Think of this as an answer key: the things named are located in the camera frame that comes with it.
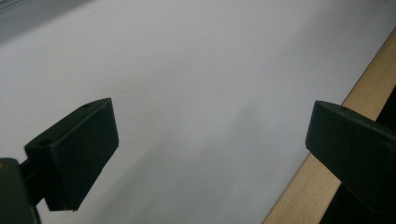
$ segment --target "screw hole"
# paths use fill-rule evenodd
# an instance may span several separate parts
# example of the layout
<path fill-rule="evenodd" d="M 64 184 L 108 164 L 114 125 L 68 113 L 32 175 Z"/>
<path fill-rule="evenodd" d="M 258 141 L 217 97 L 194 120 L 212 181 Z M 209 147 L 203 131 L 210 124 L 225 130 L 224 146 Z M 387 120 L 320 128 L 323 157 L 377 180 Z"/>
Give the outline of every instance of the screw hole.
<path fill-rule="evenodd" d="M 39 142 L 38 144 L 43 147 L 43 146 L 48 145 L 51 142 L 52 142 L 52 140 L 50 140 L 50 139 L 44 139 L 43 141 Z"/>

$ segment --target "clip jaw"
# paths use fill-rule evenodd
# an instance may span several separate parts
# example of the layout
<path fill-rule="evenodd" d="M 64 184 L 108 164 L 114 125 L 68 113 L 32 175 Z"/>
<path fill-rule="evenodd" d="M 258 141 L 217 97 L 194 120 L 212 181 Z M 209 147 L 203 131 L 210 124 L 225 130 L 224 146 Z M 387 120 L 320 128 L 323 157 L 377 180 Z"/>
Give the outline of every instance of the clip jaw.
<path fill-rule="evenodd" d="M 396 210 L 396 132 L 346 107 L 316 101 L 305 143 L 371 211 Z"/>
<path fill-rule="evenodd" d="M 25 151 L 28 160 L 21 165 L 13 159 L 1 159 L 3 169 L 0 170 L 0 181 L 7 183 L 1 188 L 21 196 L 17 203 L 24 206 L 18 209 L 31 210 L 45 198 L 50 211 L 78 210 L 118 146 L 119 136 L 111 99 L 91 102 L 27 144 Z M 18 189 L 12 187 L 15 184 L 10 184 L 14 182 Z M 14 196 L 8 196 L 4 193 L 0 196 L 0 202 L 7 206 L 15 203 Z M 11 222 L 3 207 L 0 210 L 1 223 L 3 220 L 7 223 L 30 223 L 21 220 Z M 36 212 L 31 214 L 31 219 L 35 220 L 31 223 L 39 223 Z"/>

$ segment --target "wooden table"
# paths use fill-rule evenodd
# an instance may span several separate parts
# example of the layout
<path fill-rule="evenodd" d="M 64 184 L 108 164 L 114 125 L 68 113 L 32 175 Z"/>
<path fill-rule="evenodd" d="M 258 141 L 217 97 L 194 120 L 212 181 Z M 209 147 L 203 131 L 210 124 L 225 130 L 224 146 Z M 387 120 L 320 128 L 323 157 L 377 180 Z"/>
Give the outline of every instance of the wooden table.
<path fill-rule="evenodd" d="M 343 106 L 376 120 L 396 85 L 396 29 L 375 55 Z M 340 181 L 312 154 L 305 159 L 263 224 L 319 223 Z"/>

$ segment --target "white surface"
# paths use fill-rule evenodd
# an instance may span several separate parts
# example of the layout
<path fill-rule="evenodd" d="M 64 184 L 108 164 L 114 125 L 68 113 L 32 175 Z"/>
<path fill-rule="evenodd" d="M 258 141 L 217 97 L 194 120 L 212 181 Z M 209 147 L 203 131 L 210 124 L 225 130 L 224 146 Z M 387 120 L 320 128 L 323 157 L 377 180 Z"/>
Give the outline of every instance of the white surface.
<path fill-rule="evenodd" d="M 0 146 L 112 97 L 120 147 L 43 223 L 260 223 L 396 24 L 394 1 L 31 0 L 0 12 Z"/>

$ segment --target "light wood surface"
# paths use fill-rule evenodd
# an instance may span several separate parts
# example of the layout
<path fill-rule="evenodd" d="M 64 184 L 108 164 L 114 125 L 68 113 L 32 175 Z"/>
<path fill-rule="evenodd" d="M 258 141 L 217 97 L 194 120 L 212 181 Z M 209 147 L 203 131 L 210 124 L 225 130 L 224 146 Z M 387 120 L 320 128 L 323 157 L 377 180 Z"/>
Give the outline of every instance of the light wood surface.
<path fill-rule="evenodd" d="M 343 106 L 375 120 L 396 85 L 396 29 L 375 55 Z M 263 224 L 319 223 L 340 181 L 312 154 L 305 159 Z"/>

